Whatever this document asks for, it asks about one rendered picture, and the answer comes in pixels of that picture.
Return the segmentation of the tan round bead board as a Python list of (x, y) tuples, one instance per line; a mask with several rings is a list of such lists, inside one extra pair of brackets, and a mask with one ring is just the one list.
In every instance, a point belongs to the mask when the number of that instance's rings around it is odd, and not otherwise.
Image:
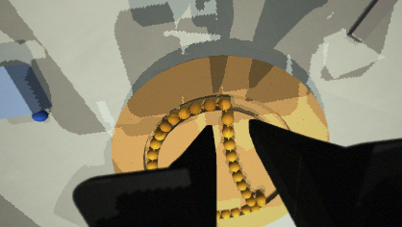
[[(330, 142), (329, 127), (318, 102), (295, 77), (270, 63), (238, 56), (210, 56), (179, 63), (163, 71), (143, 85), (127, 102), (113, 132), (112, 157), (115, 173), (145, 170), (150, 141), (162, 121), (193, 102), (204, 106), (213, 99), (215, 104), (227, 98), (231, 102), (227, 113), (234, 116), (231, 126), (235, 142), (235, 161), (251, 195), (261, 192), (265, 205), (249, 214), (217, 220), (217, 227), (262, 227), (288, 213), (270, 180), (249, 135), (249, 119)], [(217, 210), (241, 208), (246, 205), (237, 181), (232, 177), (226, 159), (221, 120), (225, 111), (218, 106), (211, 112), (201, 109), (198, 114), (172, 124), (161, 140), (155, 159), (157, 168), (168, 167), (207, 126), (213, 125), (216, 150)]]

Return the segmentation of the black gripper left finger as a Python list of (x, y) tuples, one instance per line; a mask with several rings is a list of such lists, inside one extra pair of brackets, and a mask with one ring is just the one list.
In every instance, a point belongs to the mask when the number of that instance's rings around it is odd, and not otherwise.
[(88, 178), (72, 200), (88, 227), (169, 217), (182, 217), (188, 227), (217, 227), (213, 125), (168, 167)]

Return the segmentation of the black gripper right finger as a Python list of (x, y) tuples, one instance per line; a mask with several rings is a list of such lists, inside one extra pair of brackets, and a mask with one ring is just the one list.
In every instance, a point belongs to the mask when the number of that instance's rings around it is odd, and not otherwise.
[(380, 182), (402, 175), (402, 138), (342, 146), (258, 119), (248, 126), (296, 227), (364, 227)]

